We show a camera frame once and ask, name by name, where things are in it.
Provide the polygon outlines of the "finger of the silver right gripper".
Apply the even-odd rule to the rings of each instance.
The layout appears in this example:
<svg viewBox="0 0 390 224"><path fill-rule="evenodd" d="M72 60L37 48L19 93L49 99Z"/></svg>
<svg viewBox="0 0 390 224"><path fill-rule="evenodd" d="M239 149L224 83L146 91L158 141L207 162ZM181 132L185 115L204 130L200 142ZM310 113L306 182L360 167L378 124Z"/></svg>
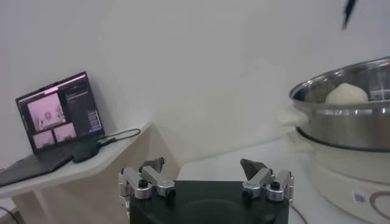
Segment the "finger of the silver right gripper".
<svg viewBox="0 0 390 224"><path fill-rule="evenodd" d="M353 10L356 6L357 0L346 0L343 11L342 30L346 30L350 17L352 16Z"/></svg>

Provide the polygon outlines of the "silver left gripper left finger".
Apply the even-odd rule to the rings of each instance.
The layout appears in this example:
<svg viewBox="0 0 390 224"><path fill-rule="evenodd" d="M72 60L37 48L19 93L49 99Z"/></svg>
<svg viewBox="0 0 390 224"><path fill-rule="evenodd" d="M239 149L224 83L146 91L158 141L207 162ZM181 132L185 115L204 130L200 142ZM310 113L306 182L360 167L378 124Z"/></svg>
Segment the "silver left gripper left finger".
<svg viewBox="0 0 390 224"><path fill-rule="evenodd" d="M118 173L119 195L123 198L133 196L138 200L147 200L155 191L164 198L175 197L175 182L161 173L164 164L164 157L159 157L145 161L138 169L122 168Z"/></svg>

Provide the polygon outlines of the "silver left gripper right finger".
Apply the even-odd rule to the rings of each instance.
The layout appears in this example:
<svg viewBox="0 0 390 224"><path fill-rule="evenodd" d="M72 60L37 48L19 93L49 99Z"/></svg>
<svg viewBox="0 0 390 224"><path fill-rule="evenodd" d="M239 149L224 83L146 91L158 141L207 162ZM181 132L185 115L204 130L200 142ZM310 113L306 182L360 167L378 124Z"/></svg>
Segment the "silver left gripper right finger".
<svg viewBox="0 0 390 224"><path fill-rule="evenodd" d="M241 193L245 201L262 196L273 202L293 201L294 176L289 170L274 173L264 163L244 158L240 160L240 165L247 178Z"/></svg>

